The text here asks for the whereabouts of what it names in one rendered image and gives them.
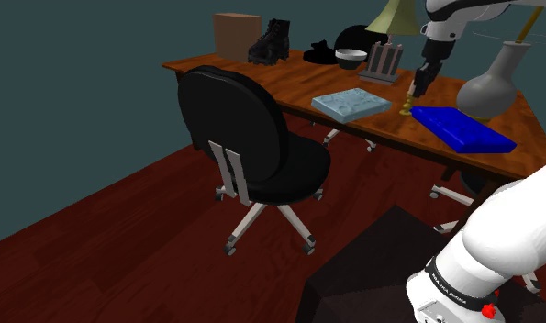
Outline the dark robot stand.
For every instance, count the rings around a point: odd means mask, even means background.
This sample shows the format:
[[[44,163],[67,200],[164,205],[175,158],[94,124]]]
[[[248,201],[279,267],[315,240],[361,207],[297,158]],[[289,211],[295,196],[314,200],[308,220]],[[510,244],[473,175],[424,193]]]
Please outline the dark robot stand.
[[[447,242],[392,206],[306,279],[295,323],[417,323],[407,278]]]

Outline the table lamp with green shade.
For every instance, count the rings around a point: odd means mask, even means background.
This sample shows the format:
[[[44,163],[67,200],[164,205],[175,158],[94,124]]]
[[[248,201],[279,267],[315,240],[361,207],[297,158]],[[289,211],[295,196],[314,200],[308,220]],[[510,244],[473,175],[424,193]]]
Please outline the table lamp with green shade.
[[[415,9],[415,0],[388,0],[379,16],[365,29],[385,34],[387,41],[372,45],[366,67],[358,73],[362,80],[387,85],[396,81],[396,69],[404,47],[401,44],[394,45],[392,37],[420,34]]]

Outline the brown wooden desk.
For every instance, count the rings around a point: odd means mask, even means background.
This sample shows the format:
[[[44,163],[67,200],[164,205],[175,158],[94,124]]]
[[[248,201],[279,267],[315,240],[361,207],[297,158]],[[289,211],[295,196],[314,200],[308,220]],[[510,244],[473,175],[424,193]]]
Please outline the brown wooden desk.
[[[353,70],[306,62],[300,50],[291,50],[287,60],[279,61],[274,66],[230,61],[215,53],[168,61],[163,66],[181,79],[188,70],[199,65],[213,65],[250,77],[261,84],[288,114],[329,128],[338,128],[453,170],[484,177],[487,185],[471,205],[472,210],[479,207],[499,185],[526,178],[546,164],[546,134],[523,95],[518,96],[505,113],[492,118],[487,124],[516,142],[514,150],[508,154],[458,154],[413,117],[400,115],[407,88],[414,76],[410,70],[399,70],[394,84],[374,84],[361,80]],[[316,96],[351,88],[362,88],[390,101],[392,106],[382,114],[340,124],[311,105]]]

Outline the grey vase-shaped table lamp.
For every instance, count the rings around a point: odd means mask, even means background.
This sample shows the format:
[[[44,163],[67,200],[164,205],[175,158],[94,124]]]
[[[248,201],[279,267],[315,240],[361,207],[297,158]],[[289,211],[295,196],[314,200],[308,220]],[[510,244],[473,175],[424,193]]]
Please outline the grey vase-shaped table lamp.
[[[503,42],[500,52],[489,69],[467,81],[457,94],[457,108],[468,117],[489,122],[506,112],[515,102],[518,90],[512,78],[515,70],[531,47],[524,43],[543,6],[534,9],[515,41]]]

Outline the black boot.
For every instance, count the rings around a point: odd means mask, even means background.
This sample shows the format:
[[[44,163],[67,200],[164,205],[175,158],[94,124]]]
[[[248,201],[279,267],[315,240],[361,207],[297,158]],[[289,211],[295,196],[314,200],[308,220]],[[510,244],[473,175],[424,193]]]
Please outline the black boot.
[[[279,60],[286,61],[289,57],[290,21],[271,19],[265,33],[248,51],[248,62],[273,66]]]

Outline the brown cardboard box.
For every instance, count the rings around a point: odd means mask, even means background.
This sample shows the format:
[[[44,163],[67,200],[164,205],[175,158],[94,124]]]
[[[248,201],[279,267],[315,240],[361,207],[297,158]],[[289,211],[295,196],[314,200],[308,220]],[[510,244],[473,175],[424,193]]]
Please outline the brown cardboard box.
[[[230,61],[247,62],[249,48],[262,35],[262,17],[215,13],[213,27],[217,56]]]

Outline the small brass candlestick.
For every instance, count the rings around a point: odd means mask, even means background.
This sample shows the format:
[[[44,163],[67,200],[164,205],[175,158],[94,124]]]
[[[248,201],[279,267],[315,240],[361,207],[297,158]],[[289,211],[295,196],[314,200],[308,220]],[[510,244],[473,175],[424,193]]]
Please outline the small brass candlestick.
[[[402,105],[401,110],[399,111],[400,115],[402,115],[402,116],[410,116],[411,115],[411,108],[412,108],[413,102],[415,100],[415,97],[413,96],[413,93],[414,93],[414,87],[411,86],[407,91],[406,101]]]

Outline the black round helmet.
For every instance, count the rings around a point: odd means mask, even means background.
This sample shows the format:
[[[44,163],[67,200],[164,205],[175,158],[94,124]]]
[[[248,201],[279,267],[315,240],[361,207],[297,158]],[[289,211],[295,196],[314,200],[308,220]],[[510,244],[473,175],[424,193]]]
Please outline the black round helmet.
[[[365,61],[370,59],[372,45],[388,41],[388,35],[366,30],[366,25],[354,25],[345,28],[337,37],[334,49],[362,50],[367,53]]]

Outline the black office chair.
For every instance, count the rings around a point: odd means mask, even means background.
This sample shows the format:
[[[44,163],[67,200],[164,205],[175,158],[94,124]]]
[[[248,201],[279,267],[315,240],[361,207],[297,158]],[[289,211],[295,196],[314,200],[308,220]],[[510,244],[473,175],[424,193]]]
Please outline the black office chair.
[[[433,185],[429,196],[438,198],[440,195],[449,197],[465,206],[470,206],[474,201],[474,197],[484,188],[486,180],[469,173],[460,173],[460,180],[463,188],[472,196],[462,195],[443,186]],[[526,284],[526,288],[535,295],[538,295],[541,287],[540,282],[535,273],[528,273],[522,276]]]
[[[323,143],[322,145],[324,147],[327,147],[329,145],[329,142],[339,134],[340,132],[337,130],[337,129],[332,129],[323,139]],[[370,140],[366,140],[366,142],[368,143],[368,146],[367,146],[367,151],[368,152],[372,152],[375,148],[376,148],[376,144]]]
[[[216,199],[238,197],[250,209],[229,235],[224,252],[232,255],[264,208],[276,206],[303,237],[304,253],[313,253],[316,240],[291,206],[323,196],[328,150],[289,131],[273,97],[238,72],[195,67],[179,81],[178,101],[193,143],[218,165],[223,184]]]

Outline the dark bowl with white inside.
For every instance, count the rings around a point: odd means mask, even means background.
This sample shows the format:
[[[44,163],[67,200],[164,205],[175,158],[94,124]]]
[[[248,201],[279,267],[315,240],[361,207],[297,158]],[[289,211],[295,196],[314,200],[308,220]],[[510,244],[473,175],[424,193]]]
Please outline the dark bowl with white inside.
[[[336,49],[335,57],[341,69],[356,70],[367,58],[367,53],[363,50]]]

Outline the black hat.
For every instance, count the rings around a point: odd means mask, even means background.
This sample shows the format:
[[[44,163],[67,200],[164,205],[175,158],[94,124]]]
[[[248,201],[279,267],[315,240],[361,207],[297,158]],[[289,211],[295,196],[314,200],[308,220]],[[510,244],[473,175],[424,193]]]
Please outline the black hat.
[[[311,47],[311,50],[304,52],[304,61],[322,65],[335,65],[338,63],[335,56],[335,50],[328,46],[325,39],[320,42],[312,43]]]

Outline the light blue flat book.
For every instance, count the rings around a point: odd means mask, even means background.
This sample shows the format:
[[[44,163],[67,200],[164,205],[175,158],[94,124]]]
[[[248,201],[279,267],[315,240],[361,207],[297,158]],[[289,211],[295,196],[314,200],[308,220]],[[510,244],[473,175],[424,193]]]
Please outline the light blue flat book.
[[[314,97],[311,105],[337,122],[346,124],[383,113],[390,109],[392,103],[361,88],[352,88]]]

